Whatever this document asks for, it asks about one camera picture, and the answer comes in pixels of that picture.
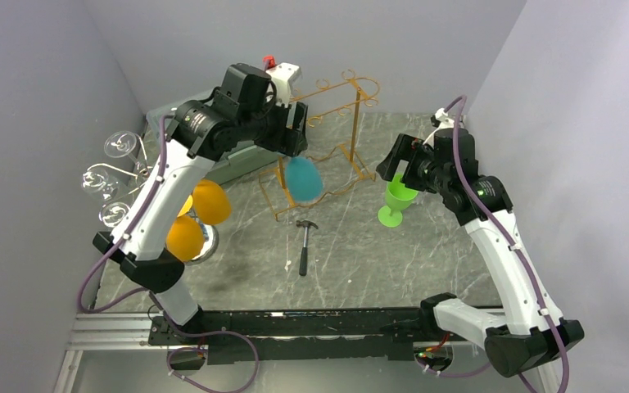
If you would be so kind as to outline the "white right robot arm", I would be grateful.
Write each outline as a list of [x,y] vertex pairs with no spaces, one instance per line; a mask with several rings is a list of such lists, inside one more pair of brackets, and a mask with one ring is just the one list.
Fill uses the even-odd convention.
[[419,330],[429,340],[454,333],[485,350],[503,377],[559,359],[583,339],[580,322],[563,316],[520,244],[505,186],[480,174],[475,140],[467,130],[440,129],[432,145],[401,133],[376,171],[389,183],[441,197],[479,250],[504,312],[498,317],[442,293],[421,301],[414,322],[394,323],[391,330]]

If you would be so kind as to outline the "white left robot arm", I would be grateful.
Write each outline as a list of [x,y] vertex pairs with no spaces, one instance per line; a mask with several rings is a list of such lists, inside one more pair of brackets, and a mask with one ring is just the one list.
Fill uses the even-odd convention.
[[160,155],[129,213],[94,246],[132,282],[149,291],[171,321],[170,333],[190,344],[202,333],[202,309],[183,280],[185,265],[166,248],[172,224],[191,191],[240,142],[283,156],[307,148],[307,106],[291,104],[301,68],[265,70],[237,63],[209,97],[188,100],[159,121]]

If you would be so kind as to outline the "green wine glass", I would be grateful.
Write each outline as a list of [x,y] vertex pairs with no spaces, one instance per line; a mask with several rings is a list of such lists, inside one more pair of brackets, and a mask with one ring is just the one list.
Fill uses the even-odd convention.
[[385,205],[378,211],[378,221],[388,228],[398,227],[402,223],[403,211],[410,207],[419,194],[417,190],[406,187],[402,178],[403,174],[397,173],[387,183]]

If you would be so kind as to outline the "clear glass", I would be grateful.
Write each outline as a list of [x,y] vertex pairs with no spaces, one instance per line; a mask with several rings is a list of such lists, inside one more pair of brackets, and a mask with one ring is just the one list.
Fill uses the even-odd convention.
[[113,133],[104,143],[103,151],[110,158],[133,155],[138,146],[138,135],[130,131]]

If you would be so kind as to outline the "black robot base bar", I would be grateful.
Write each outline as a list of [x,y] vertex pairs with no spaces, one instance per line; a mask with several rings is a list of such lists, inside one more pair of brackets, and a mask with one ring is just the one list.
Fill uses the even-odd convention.
[[210,365],[238,361],[384,358],[412,361],[446,345],[450,334],[417,307],[206,310],[196,327],[152,319],[152,346],[200,346]]

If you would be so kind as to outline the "blue wine glass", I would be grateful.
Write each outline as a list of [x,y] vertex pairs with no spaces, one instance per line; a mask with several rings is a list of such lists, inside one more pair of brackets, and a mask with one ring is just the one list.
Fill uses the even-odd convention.
[[324,184],[314,162],[301,156],[291,158],[284,171],[285,183],[296,203],[309,203],[323,193]]

